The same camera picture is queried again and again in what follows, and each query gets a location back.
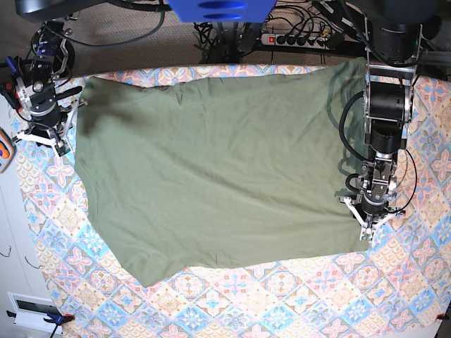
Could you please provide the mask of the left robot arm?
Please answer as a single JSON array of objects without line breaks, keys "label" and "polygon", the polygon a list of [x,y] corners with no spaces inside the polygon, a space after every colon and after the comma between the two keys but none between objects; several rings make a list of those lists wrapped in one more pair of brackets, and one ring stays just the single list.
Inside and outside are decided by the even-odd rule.
[{"label": "left robot arm", "polygon": [[[425,1],[341,1],[347,19],[366,49],[364,91],[345,105],[339,135],[345,148],[362,162],[360,174],[347,176],[354,196],[341,197],[361,226],[360,239],[370,242],[376,230],[404,212],[390,206],[397,194],[397,155],[407,148],[412,119],[414,78],[420,64],[424,23],[436,6]],[[345,120],[353,104],[363,99],[364,137],[368,154],[352,148]]]}]

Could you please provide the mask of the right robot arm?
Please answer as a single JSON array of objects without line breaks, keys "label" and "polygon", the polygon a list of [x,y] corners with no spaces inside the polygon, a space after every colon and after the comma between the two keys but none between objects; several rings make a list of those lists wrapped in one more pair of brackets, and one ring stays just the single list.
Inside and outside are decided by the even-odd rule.
[{"label": "right robot arm", "polygon": [[64,30],[64,19],[58,17],[61,1],[16,1],[16,11],[28,20],[42,21],[30,40],[32,58],[7,57],[11,84],[1,85],[1,94],[27,127],[13,141],[24,140],[49,147],[58,156],[70,152],[67,134],[78,107],[76,99],[67,106],[59,101],[78,95],[81,86],[64,91],[58,80],[68,82],[72,76],[75,50]]}]

